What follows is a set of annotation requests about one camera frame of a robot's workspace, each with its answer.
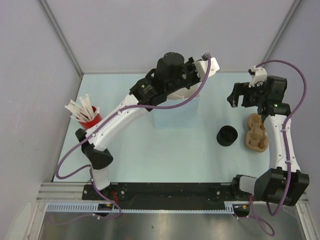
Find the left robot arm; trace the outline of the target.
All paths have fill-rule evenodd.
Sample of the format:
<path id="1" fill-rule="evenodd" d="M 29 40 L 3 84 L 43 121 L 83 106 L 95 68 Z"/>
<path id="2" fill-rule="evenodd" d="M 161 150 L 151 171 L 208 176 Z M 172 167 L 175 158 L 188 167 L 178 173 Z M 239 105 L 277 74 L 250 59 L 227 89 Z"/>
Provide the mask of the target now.
<path id="1" fill-rule="evenodd" d="M 179 53 L 166 53 L 155 68 L 136 82 L 115 110 L 93 127 L 76 131 L 81 150 L 90 162 L 90 175 L 95 183 L 93 194 L 98 199 L 105 200 L 111 193 L 108 174 L 108 166 L 114 159 L 108 150 L 111 141 L 153 106 L 164 103 L 170 94 L 198 84 L 202 80 L 199 66 L 192 57 L 185 61 Z"/>

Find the light blue paper bag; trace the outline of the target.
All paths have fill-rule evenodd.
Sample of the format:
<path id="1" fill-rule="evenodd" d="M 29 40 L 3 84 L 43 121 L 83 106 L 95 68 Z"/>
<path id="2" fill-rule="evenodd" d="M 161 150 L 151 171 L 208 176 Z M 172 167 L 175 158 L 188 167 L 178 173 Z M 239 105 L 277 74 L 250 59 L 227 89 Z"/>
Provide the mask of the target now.
<path id="1" fill-rule="evenodd" d="M 173 106 L 189 99 L 199 88 L 199 84 L 193 85 L 190 89 L 179 89 L 167 97 L 167 101 L 160 106 Z M 200 102 L 200 94 L 190 102 L 173 109 L 154 109 L 154 126 L 156 129 L 187 129 L 193 128 L 196 124 L 197 112 Z"/>

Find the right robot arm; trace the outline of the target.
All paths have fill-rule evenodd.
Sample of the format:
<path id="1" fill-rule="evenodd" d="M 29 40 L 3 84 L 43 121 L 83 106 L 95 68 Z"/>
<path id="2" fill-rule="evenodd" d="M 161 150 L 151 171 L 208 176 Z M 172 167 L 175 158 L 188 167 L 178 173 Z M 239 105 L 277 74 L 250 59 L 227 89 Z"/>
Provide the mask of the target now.
<path id="1" fill-rule="evenodd" d="M 292 207 L 310 183 L 309 175 L 301 172 L 294 154 L 291 109 L 282 102 L 287 85 L 287 80 L 278 76 L 268 76 L 256 86 L 237 82 L 227 97 L 233 108 L 238 106 L 240 96 L 243 107 L 257 107 L 268 137 L 269 169 L 260 177 L 236 175 L 230 194 L 237 201 L 251 194 L 257 201 Z"/>

